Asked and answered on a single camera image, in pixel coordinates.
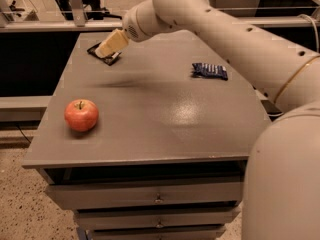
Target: apple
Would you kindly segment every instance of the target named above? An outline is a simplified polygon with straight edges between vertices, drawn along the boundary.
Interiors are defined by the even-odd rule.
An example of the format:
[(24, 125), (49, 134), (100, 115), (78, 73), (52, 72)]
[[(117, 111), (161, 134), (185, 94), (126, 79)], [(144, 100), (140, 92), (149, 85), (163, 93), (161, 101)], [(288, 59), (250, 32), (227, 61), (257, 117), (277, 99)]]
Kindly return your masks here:
[(97, 106), (90, 100), (77, 99), (71, 101), (64, 111), (67, 125), (78, 132), (85, 132), (93, 128), (99, 118)]

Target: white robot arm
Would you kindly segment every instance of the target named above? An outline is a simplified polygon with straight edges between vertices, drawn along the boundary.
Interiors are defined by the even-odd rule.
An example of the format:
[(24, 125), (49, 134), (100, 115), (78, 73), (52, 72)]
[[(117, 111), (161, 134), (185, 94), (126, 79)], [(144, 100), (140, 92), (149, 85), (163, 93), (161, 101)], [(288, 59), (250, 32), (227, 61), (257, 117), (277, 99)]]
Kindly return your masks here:
[(320, 239), (320, 54), (210, 7), (208, 0), (148, 0), (123, 20), (146, 40), (186, 29), (282, 112), (250, 154), (242, 239)]

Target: drawer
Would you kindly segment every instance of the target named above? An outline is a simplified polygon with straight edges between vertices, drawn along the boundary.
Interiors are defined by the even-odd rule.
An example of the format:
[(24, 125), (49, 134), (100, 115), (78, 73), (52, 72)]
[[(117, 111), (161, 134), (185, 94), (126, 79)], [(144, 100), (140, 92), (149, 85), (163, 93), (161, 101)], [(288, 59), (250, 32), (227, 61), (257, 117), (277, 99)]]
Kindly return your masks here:
[(89, 230), (129, 229), (129, 228), (166, 228), (173, 226), (194, 226), (225, 224), (233, 221), (239, 214), (239, 207), (172, 208), (167, 209), (130, 209), (129, 211), (103, 211), (78, 213), (76, 222), (81, 228)]
[(126, 231), (93, 231), (93, 240), (213, 240), (225, 232), (224, 226), (176, 227)]
[(240, 201), (240, 177), (197, 178), (128, 183), (51, 185), (46, 193), (62, 209)]

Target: gray tabletop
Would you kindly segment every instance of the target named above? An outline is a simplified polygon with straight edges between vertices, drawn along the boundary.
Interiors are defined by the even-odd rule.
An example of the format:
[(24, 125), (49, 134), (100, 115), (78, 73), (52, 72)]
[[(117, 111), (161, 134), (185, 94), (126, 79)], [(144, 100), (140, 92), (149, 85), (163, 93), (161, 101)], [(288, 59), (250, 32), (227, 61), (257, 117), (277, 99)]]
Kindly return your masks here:
[[(81, 34), (63, 72), (25, 168), (247, 159), (269, 125), (252, 86), (187, 31), (130, 42), (108, 66), (87, 54), (106, 33)], [(192, 63), (225, 65), (229, 80), (192, 78)], [(70, 130), (74, 99), (99, 108), (89, 132)]]

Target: floor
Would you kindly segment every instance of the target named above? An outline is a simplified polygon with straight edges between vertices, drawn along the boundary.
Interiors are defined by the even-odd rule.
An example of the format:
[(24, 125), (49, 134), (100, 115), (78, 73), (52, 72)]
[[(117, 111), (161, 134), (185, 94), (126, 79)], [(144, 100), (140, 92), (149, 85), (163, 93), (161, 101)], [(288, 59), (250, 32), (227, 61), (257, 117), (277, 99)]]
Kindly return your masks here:
[[(26, 5), (30, 9), (35, 5), (40, 20), (61, 19), (53, 0), (16, 1), (17, 7)], [(111, 13), (123, 15), (141, 1), (144, 0), (102, 3)], [(36, 171), (21, 167), (29, 142), (36, 134), (36, 122), (0, 124), (0, 240), (79, 239), (72, 212), (61, 210), (46, 196), (47, 183)], [(220, 240), (240, 239), (241, 213), (226, 228)]]

